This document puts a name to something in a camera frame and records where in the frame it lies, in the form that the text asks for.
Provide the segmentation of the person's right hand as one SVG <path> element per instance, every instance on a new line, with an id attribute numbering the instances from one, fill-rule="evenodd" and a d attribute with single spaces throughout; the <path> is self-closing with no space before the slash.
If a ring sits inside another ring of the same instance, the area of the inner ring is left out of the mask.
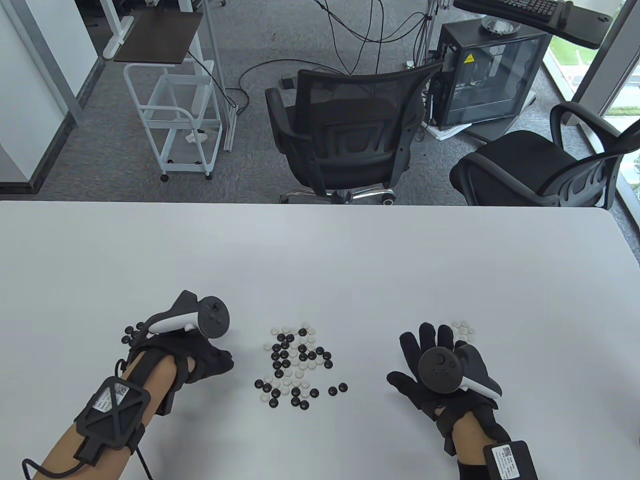
<path id="1" fill-rule="evenodd" d="M 492 441 L 511 441 L 494 414 L 502 388 L 490 377 L 475 346 L 455 340 L 450 326 L 428 322 L 420 325 L 418 335 L 403 333 L 399 342 L 411 374 L 393 371 L 387 382 L 435 423 L 448 455 L 457 453 L 455 423 L 468 413 Z"/>

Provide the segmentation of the person's left hand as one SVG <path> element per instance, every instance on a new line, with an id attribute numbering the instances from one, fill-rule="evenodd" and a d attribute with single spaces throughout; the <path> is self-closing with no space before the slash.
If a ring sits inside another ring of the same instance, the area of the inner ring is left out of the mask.
<path id="1" fill-rule="evenodd" d="M 233 355 L 216 348 L 196 329 L 174 330 L 153 336 L 132 345 L 126 366 L 130 373 L 126 381 L 142 387 L 162 361 L 170 360 L 175 369 L 167 393 L 162 394 L 156 415 L 166 416 L 172 411 L 175 395 L 184 384 L 193 384 L 206 378 L 229 372 Z"/>

